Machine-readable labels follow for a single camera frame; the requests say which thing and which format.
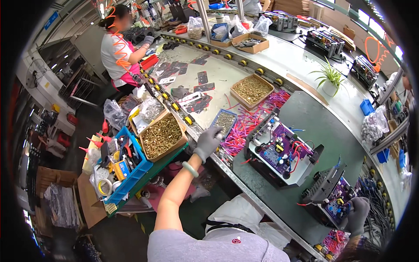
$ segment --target pink apron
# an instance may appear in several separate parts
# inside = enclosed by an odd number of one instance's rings
[[[111,34],[114,34],[114,32],[112,30],[108,30],[108,32],[111,33]],[[130,41],[125,41],[124,39],[122,39],[122,41],[124,41],[128,45],[129,49],[132,52],[135,52],[134,46],[132,45],[132,43]],[[138,63],[135,63],[135,64],[131,65],[131,68],[129,69],[129,71],[132,72],[133,74],[138,74],[139,75],[140,74],[140,65]],[[130,85],[133,85],[133,86],[137,86],[137,82],[135,82],[134,79],[132,79],[132,76],[130,76],[128,72],[126,72],[125,74],[123,74],[120,79],[122,81],[124,81],[125,83],[127,83],[127,84],[130,84]],[[114,84],[114,80],[113,79],[111,79],[111,83],[112,83],[112,86],[116,90],[118,90],[118,88]]]

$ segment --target work glove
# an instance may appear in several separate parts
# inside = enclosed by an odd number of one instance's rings
[[[152,37],[152,36],[146,36],[146,37],[144,38],[144,40],[143,40],[142,44],[143,44],[143,45],[144,45],[144,44],[149,44],[149,45],[151,45],[151,44],[153,43],[153,41],[154,41],[154,37]]]
[[[351,233],[350,237],[359,236],[364,233],[364,224],[370,211],[370,200],[366,197],[354,197],[348,201],[350,211],[346,230]]]
[[[201,159],[202,163],[205,164],[205,160],[217,149],[221,142],[222,134],[220,131],[222,127],[212,126],[202,132],[198,138],[197,148],[194,153],[197,154]]]
[[[179,99],[182,99],[188,92],[189,89],[184,88],[184,86],[178,86],[177,88],[172,88],[170,90],[170,93]]]

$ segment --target purple circuit board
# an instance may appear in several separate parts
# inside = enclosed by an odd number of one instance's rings
[[[292,153],[294,153],[294,149],[291,148],[292,144],[294,143],[295,139],[292,138],[292,136],[294,135],[293,132],[289,131],[287,128],[285,128],[282,123],[275,128],[274,132],[272,133],[272,138],[271,141],[273,141],[273,143],[271,143],[271,145],[264,147],[260,152],[259,155],[266,161],[268,162],[276,171],[278,171],[278,173],[280,173],[281,175],[284,174],[284,172],[289,169],[289,166],[287,166],[286,164],[282,164],[280,166],[278,166],[278,158],[283,158],[283,156],[286,154],[288,156],[288,159],[290,158],[290,155]],[[282,138],[282,143],[283,145],[281,146],[284,151],[278,153],[275,150],[276,147],[276,140],[277,138]],[[307,154],[312,155],[313,153],[309,150],[304,149],[303,147],[299,147],[297,149],[297,152],[299,152],[300,154],[300,159],[304,158]]]
[[[348,195],[347,191],[345,191],[345,186],[349,186],[349,184],[346,182],[346,180],[341,177],[338,184],[336,185],[335,189],[333,190],[333,192],[331,193],[329,199],[333,199],[331,200],[327,206],[324,208],[326,210],[326,212],[333,217],[333,219],[336,221],[336,223],[339,225],[342,222],[342,219],[344,217],[340,217],[338,215],[338,209],[343,206],[346,205],[347,202],[351,199],[351,197]],[[338,197],[343,197],[343,205],[338,205],[338,203],[336,202],[336,198]]]

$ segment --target blue sign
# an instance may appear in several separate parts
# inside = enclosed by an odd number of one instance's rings
[[[55,11],[52,16],[48,19],[48,21],[44,24],[45,30],[49,28],[49,26],[54,22],[54,20],[58,17],[57,11]]]

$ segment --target black strap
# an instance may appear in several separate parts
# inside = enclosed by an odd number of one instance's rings
[[[207,225],[212,226],[207,230],[207,233],[210,232],[211,230],[217,229],[217,228],[238,228],[238,229],[241,229],[241,230],[246,231],[248,233],[254,234],[254,232],[250,228],[247,228],[247,227],[245,227],[241,224],[234,224],[233,225],[233,224],[227,223],[227,222],[211,221],[211,220],[207,219]]]

